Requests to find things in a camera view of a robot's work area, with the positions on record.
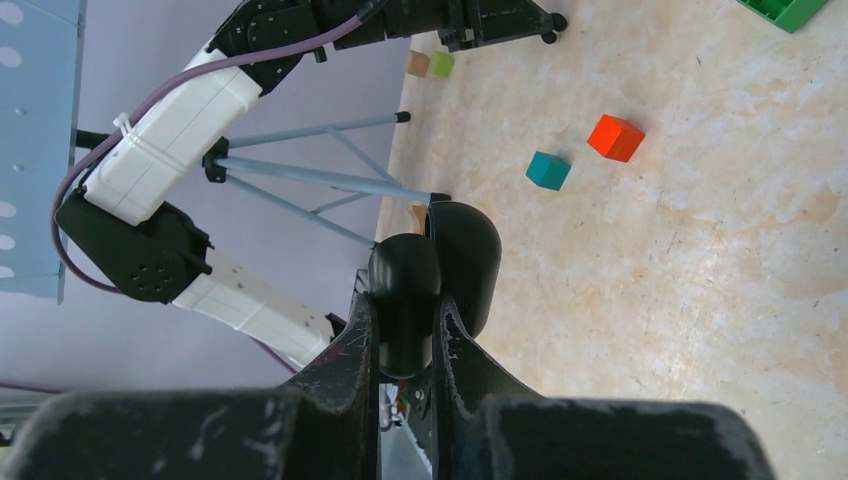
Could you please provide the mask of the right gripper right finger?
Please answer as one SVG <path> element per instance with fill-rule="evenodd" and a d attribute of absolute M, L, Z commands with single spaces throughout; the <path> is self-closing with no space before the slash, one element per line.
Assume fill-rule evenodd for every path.
<path fill-rule="evenodd" d="M 756 434 L 727 407 L 536 393 L 471 338 L 449 298 L 432 346 L 438 479 L 774 477 Z"/>

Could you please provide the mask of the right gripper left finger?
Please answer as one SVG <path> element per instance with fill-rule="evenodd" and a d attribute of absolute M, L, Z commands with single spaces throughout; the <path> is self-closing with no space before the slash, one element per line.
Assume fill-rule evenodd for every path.
<path fill-rule="evenodd" d="M 5 479 L 377 479 L 378 324 L 354 301 L 343 332 L 270 389 L 93 392 L 44 403 Z"/>

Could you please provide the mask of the black earbud case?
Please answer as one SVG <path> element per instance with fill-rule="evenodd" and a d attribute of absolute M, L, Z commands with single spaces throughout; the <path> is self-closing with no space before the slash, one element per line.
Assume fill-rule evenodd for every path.
<path fill-rule="evenodd" d="M 412 378 L 432 358 L 433 320 L 440 301 L 453 299 L 466 332 L 484 329 L 502 258 L 502 242 L 479 209 L 457 201 L 427 207 L 424 232 L 378 243 L 368 264 L 368 295 L 380 332 L 380 370 Z"/>

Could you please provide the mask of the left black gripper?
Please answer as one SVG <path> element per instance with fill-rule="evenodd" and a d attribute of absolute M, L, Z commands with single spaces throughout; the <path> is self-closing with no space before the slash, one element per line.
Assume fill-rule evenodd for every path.
<path fill-rule="evenodd" d="M 344 50 L 435 31 L 451 50 L 470 50 L 527 37 L 554 44 L 569 26 L 561 13 L 534 1 L 383 1 L 353 32 L 333 42 Z"/>

